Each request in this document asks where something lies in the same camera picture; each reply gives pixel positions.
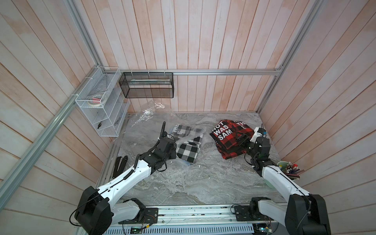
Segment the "black tool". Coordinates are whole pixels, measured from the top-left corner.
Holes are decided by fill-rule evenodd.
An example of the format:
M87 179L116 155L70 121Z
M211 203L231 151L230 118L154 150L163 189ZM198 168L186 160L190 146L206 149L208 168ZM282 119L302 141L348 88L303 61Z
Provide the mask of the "black tool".
M124 169L125 169L125 166L127 165L127 162L128 162L128 156L124 156L123 158L122 157L116 158L115 168L114 168L114 172L112 174L113 179L118 177L121 173L124 172Z

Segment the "black and white plaid cloth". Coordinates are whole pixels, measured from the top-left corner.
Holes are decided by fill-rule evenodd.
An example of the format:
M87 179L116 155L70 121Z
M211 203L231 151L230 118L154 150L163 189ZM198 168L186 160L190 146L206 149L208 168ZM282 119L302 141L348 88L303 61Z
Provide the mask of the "black and white plaid cloth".
M188 135L195 136L198 132L202 131L202 129L192 128L190 126L184 126L177 124L171 131L171 135L178 140L180 138L186 137ZM189 139L183 142L177 149L176 155L186 160L187 162L193 163L197 158L197 155L200 151L200 144L202 143L203 134Z

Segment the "wooden plank wall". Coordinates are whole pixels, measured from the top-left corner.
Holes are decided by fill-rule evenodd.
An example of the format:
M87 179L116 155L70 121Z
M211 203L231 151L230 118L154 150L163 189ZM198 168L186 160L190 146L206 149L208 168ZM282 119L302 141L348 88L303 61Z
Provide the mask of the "wooden plank wall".
M122 69L277 68L313 0L75 0L103 64ZM272 76L177 76L180 112L255 111ZM140 111L150 99L132 99Z
M332 234L374 234L376 1L328 1L260 116Z
M94 64L64 1L0 1L1 181ZM110 142L75 109L0 212L0 234L72 234Z

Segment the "white wire shelf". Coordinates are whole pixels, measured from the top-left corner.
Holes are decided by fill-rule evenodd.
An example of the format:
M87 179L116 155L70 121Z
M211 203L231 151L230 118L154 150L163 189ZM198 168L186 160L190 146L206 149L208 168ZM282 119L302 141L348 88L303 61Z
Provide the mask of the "white wire shelf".
M130 103L124 103L121 88L115 87L119 78L118 68L98 67L76 98L99 136L117 137L128 110Z
M106 128L103 128L101 130L98 130L97 133L99 136L108 136L108 137L118 137L120 134L121 126L123 125L125 114L128 111L128 107L130 105L130 102L122 103L120 105L120 109L116 113L115 119L113 119L113 122L111 125L109 125Z
M104 108L108 98L120 78L120 70L108 71L112 67L98 67L76 98L81 108Z

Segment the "red and black plaid cloth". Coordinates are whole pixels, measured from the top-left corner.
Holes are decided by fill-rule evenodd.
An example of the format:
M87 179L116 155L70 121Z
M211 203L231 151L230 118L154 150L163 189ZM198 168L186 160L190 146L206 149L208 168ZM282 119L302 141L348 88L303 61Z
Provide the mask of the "red and black plaid cloth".
M244 148L238 146L236 139L242 134L252 138L253 130L244 122L221 120L212 130L210 135L217 143L217 149L224 159L233 158L246 153Z

